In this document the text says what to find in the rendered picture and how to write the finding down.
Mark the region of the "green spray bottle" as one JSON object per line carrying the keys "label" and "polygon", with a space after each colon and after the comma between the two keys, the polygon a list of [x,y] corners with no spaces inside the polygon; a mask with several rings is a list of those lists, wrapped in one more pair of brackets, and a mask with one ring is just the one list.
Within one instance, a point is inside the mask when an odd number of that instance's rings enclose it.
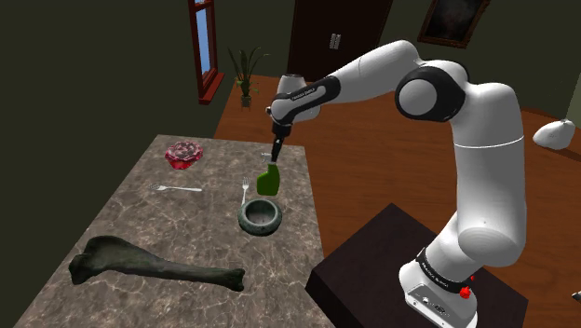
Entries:
{"label": "green spray bottle", "polygon": [[271,155],[261,153],[263,162],[267,163],[267,171],[256,179],[256,191],[261,196],[276,196],[280,185],[280,175],[276,162],[271,160]]}

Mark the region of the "potted green plant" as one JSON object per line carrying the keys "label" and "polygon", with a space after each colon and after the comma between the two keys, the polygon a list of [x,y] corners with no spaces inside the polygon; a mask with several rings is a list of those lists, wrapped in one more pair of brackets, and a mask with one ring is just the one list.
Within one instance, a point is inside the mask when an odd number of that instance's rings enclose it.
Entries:
{"label": "potted green plant", "polygon": [[250,93],[254,91],[259,94],[260,91],[257,83],[252,80],[253,72],[256,64],[261,58],[268,56],[268,53],[259,54],[255,56],[260,47],[254,48],[250,53],[241,49],[238,52],[238,60],[235,58],[234,52],[229,48],[228,54],[235,69],[235,86],[241,90],[240,105],[242,108],[251,108],[252,96]]}

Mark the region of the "green stone bowl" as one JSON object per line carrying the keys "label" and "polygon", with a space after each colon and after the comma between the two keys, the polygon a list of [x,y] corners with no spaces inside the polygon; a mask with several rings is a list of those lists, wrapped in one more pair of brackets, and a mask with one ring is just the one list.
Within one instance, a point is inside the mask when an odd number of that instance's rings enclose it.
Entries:
{"label": "green stone bowl", "polygon": [[237,220],[242,230],[255,237],[272,235],[282,222],[282,210],[270,199],[256,198],[244,203]]}

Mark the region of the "red faceted glass bowl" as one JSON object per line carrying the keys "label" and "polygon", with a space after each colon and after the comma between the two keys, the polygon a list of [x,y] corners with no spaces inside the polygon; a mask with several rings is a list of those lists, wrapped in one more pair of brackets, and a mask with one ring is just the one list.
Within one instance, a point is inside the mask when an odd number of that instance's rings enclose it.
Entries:
{"label": "red faceted glass bowl", "polygon": [[165,159],[174,170],[185,170],[202,157],[203,148],[191,141],[177,142],[165,153]]}

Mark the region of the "red framed window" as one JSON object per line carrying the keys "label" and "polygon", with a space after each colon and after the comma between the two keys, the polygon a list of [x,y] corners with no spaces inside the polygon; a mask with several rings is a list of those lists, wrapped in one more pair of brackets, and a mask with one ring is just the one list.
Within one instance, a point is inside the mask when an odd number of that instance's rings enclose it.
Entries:
{"label": "red framed window", "polygon": [[224,78],[224,73],[218,66],[215,0],[187,0],[187,5],[198,101],[202,105],[208,105]]}

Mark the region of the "dark wooden door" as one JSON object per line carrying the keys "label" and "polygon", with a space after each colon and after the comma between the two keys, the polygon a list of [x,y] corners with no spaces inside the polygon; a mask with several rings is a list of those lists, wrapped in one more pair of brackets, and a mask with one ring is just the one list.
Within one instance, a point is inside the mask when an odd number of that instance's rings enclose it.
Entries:
{"label": "dark wooden door", "polygon": [[295,0],[287,72],[314,82],[376,48],[393,0]]}

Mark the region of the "dark robot stand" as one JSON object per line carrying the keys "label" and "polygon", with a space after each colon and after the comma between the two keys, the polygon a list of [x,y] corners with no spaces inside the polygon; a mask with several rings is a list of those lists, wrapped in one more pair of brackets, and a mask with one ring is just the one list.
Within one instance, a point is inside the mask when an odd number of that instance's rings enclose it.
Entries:
{"label": "dark robot stand", "polygon": [[[406,304],[399,269],[436,234],[391,203],[315,266],[306,291],[336,328],[437,328]],[[476,328],[523,328],[528,300],[482,268]]]}

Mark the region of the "large dark bone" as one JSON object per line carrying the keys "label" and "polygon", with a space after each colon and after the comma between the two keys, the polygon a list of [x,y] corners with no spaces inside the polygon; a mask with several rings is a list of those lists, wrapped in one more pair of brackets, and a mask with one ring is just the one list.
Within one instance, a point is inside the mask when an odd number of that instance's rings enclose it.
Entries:
{"label": "large dark bone", "polygon": [[84,283],[112,270],[127,275],[210,283],[234,292],[244,290],[243,268],[202,267],[171,262],[115,236],[91,238],[68,266],[72,284]]}

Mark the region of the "white rounded object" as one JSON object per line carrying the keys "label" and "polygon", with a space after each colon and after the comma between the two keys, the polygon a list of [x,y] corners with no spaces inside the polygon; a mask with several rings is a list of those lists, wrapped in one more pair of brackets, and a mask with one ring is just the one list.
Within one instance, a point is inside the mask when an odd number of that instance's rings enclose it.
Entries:
{"label": "white rounded object", "polygon": [[574,137],[575,124],[564,118],[553,121],[540,128],[533,137],[533,141],[542,147],[561,150],[567,148]]}

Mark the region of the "dark framed wall picture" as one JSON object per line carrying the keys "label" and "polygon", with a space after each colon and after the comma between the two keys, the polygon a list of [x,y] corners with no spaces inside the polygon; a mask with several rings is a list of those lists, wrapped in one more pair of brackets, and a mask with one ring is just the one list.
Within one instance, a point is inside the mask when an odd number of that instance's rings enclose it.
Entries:
{"label": "dark framed wall picture", "polygon": [[466,48],[491,0],[432,0],[418,42]]}

